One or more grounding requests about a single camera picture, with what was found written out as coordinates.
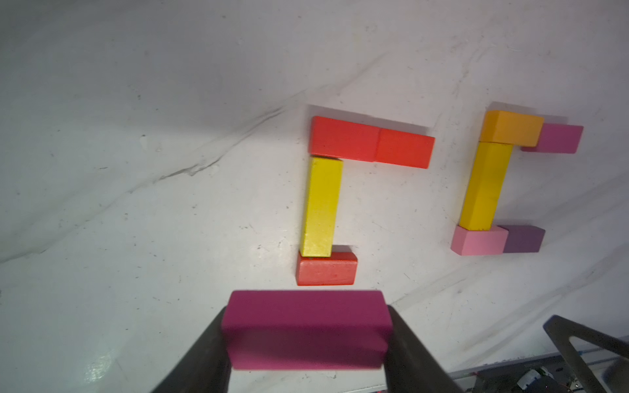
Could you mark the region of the purple block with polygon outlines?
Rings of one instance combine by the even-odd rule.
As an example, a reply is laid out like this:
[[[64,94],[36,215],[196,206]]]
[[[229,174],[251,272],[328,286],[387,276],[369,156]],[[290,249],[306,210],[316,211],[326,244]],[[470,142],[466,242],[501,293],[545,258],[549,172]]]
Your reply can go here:
[[[533,225],[502,225],[501,227],[508,232],[504,254],[540,251],[545,229]]]

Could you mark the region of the red block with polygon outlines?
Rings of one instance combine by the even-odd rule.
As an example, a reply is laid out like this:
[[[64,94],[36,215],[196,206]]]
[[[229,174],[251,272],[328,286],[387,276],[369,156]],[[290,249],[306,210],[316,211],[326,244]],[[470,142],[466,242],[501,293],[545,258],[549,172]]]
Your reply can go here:
[[[374,162],[379,133],[378,127],[314,116],[309,153],[318,157]]]
[[[374,161],[428,169],[436,139],[393,129],[380,129]]]
[[[332,252],[330,257],[298,255],[298,286],[342,286],[355,283],[358,258],[353,252]]]

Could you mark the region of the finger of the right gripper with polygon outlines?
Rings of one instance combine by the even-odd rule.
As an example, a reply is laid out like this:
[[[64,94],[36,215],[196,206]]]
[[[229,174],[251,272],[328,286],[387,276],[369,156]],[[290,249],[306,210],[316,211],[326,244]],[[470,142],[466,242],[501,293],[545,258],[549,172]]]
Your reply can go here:
[[[628,391],[627,337],[612,337],[558,315],[543,328],[584,392]]]

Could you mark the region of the magenta block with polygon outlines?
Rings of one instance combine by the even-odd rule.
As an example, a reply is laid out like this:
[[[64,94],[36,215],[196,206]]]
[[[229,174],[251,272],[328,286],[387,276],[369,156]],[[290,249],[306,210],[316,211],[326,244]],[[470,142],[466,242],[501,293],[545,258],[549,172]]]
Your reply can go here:
[[[393,327],[380,291],[234,291],[221,331],[236,370],[363,370]]]
[[[576,154],[583,126],[570,124],[543,124],[535,147],[521,147],[522,152]]]

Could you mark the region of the yellow block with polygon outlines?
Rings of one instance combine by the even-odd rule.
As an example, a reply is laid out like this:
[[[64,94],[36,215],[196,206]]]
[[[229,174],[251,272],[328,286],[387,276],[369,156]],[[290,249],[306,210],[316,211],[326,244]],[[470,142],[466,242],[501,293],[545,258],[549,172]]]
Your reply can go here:
[[[342,172],[341,160],[311,158],[300,250],[304,257],[330,257],[332,254]]]
[[[509,144],[478,144],[460,218],[464,229],[491,229],[512,151],[513,146]]]

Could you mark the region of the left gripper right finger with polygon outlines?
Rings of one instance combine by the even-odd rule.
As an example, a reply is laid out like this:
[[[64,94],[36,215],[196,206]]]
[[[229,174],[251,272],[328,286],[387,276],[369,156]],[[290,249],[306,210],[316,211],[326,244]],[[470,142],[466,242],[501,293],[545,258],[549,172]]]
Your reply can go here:
[[[463,393],[399,313],[388,306],[392,334],[384,360],[388,392]]]

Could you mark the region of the orange block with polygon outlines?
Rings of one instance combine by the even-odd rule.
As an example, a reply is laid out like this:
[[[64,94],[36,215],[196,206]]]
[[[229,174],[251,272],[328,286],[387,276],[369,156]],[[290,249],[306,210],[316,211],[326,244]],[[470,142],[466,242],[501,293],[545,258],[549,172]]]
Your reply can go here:
[[[538,144],[544,118],[509,111],[488,111],[484,117],[480,142],[496,142],[519,147]]]

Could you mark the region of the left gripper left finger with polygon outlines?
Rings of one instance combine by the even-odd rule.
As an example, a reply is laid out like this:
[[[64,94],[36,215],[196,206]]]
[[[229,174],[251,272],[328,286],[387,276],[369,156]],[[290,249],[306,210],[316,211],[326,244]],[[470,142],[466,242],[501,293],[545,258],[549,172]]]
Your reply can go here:
[[[228,391],[232,364],[221,332],[225,311],[224,307],[153,393]]]

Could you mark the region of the pink block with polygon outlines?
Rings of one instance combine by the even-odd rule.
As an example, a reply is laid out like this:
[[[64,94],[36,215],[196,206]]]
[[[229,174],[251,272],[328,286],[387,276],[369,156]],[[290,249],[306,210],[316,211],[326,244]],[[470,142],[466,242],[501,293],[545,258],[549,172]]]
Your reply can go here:
[[[457,226],[450,248],[462,256],[501,255],[508,236],[509,231],[498,226],[488,231],[473,231]]]

